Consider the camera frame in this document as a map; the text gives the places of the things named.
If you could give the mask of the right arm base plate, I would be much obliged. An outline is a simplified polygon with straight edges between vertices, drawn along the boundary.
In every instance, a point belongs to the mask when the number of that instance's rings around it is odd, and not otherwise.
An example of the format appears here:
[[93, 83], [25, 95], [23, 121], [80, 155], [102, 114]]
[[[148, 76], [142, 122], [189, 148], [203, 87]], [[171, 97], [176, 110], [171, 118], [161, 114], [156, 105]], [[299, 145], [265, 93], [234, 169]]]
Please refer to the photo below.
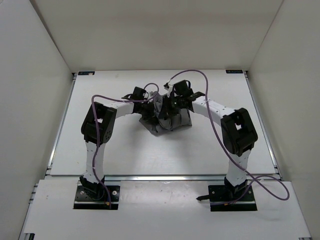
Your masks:
[[208, 186], [208, 194], [196, 198], [197, 201], [209, 200], [211, 212], [255, 212], [258, 210], [253, 188], [245, 180], [233, 186], [225, 177], [223, 184]]

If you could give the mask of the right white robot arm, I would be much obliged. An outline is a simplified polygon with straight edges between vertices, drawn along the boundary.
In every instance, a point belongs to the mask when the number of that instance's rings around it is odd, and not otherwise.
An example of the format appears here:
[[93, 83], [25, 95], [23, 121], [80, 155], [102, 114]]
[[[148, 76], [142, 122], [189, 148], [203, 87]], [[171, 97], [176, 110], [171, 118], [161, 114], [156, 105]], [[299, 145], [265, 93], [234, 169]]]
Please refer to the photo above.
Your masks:
[[249, 156], [258, 134], [249, 112], [245, 108], [226, 107], [208, 98], [207, 93], [194, 92], [188, 80], [164, 85], [166, 94], [157, 98], [155, 109], [163, 128], [172, 130], [177, 123], [190, 124], [190, 113], [208, 118], [211, 126], [220, 127], [216, 134], [229, 164], [224, 178], [224, 195], [236, 200], [247, 185], [247, 167]]

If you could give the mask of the grey pleated skirt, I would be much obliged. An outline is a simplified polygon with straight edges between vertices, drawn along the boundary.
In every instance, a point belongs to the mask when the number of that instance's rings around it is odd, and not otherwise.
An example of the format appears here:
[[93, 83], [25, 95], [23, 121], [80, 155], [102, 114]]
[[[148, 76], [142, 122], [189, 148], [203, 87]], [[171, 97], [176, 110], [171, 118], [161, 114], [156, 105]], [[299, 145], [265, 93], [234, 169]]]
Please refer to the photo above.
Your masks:
[[188, 109], [178, 109], [177, 112], [170, 114], [167, 103], [167, 95], [154, 95], [155, 97], [149, 103], [141, 114], [139, 122], [154, 136], [160, 136], [176, 129], [191, 127], [192, 120]]

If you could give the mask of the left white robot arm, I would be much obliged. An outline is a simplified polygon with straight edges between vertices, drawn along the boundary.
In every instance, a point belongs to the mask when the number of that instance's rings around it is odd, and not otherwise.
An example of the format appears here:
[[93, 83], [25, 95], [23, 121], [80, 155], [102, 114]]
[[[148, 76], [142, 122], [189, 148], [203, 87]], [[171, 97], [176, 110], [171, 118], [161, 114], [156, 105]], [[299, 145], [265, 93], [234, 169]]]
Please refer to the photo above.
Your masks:
[[89, 110], [80, 129], [87, 152], [86, 170], [80, 177], [80, 182], [93, 199], [101, 198], [105, 192], [104, 151], [113, 134], [116, 119], [140, 113], [142, 107], [149, 104], [158, 94], [158, 91], [148, 92], [135, 87], [133, 93], [121, 99], [99, 94], [91, 97]]

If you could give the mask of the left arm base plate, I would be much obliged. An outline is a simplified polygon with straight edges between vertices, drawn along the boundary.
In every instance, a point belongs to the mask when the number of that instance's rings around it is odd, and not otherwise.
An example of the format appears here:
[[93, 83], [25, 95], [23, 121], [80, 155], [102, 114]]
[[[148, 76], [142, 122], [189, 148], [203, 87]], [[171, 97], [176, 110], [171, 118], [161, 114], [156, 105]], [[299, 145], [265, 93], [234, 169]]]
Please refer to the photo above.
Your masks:
[[120, 200], [120, 185], [107, 185], [110, 193], [110, 201], [108, 194], [103, 188], [100, 193], [95, 194], [86, 189], [80, 182], [77, 184], [73, 208], [75, 210], [118, 210]]

